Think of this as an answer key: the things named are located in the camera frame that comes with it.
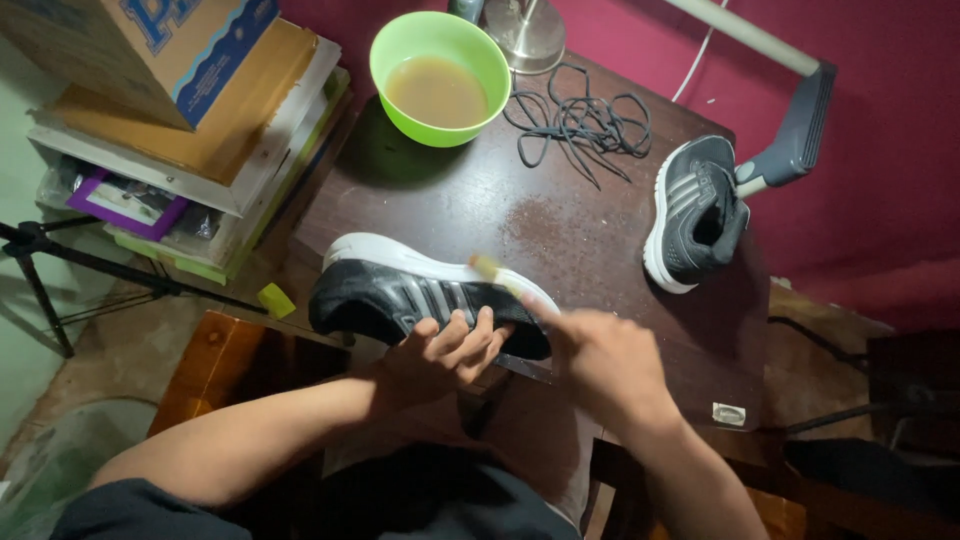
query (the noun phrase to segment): green wall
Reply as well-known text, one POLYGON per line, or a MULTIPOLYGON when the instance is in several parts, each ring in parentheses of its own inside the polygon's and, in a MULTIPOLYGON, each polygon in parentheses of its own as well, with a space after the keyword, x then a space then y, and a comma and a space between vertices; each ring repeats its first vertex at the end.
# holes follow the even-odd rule
MULTIPOLYGON (((8 225, 44 220, 34 199, 47 163, 26 138, 34 126, 28 111, 56 99, 64 88, 63 80, 40 71, 0 37, 0 221, 8 225)), ((56 218, 46 211, 47 220, 56 218)), ((130 256, 96 226, 55 239, 114 260, 130 256)), ((34 261, 60 314, 97 306, 113 285, 113 278, 43 254, 34 261)), ((76 339, 83 324, 68 329, 76 339)), ((63 362, 49 330, 16 261, 0 254, 0 451, 63 362)))

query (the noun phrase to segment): photo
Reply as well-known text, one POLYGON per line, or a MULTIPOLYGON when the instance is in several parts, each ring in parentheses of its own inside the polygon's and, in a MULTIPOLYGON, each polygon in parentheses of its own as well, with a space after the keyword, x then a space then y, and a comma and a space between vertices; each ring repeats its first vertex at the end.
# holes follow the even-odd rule
POLYGON ((175 198, 176 195, 157 187, 110 174, 87 195, 86 200, 152 226, 175 198))

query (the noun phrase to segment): hand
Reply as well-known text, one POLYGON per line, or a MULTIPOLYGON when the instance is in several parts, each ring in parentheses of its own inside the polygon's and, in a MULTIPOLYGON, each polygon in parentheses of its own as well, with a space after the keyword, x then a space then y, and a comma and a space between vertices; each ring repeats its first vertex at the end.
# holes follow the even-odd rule
POLYGON ((620 436, 628 426, 673 421, 654 334, 595 309, 557 313, 532 295, 523 304, 549 327, 553 365, 575 404, 620 436))
POLYGON ((406 339, 379 362, 380 368, 405 405, 439 400, 460 386, 472 383, 493 362, 512 326, 493 329, 493 310, 483 307, 473 331, 460 309, 437 335, 440 325, 421 320, 406 339))

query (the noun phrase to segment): red wall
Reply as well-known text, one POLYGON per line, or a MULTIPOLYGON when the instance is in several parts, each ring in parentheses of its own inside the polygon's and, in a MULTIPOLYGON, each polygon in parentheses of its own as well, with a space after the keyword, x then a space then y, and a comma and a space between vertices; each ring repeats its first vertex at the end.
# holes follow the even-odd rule
MULTIPOLYGON (((662 0, 553 0, 567 47, 672 96, 707 30, 662 0)), ((280 1, 344 47, 361 97, 367 54, 394 16, 442 0, 280 1)), ((960 327, 960 11, 949 0, 730 0, 728 9, 840 67, 817 168, 751 198, 773 275, 899 330, 960 327)), ((780 124, 798 76, 715 33, 680 102, 736 132, 741 161, 780 124)))

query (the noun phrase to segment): sticker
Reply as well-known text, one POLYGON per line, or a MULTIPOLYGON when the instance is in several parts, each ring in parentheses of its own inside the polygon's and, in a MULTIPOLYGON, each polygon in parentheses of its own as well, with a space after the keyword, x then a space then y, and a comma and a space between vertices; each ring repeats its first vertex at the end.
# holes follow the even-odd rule
POLYGON ((715 403, 713 404, 713 420, 732 426, 743 426, 743 423, 747 421, 747 409, 715 403))

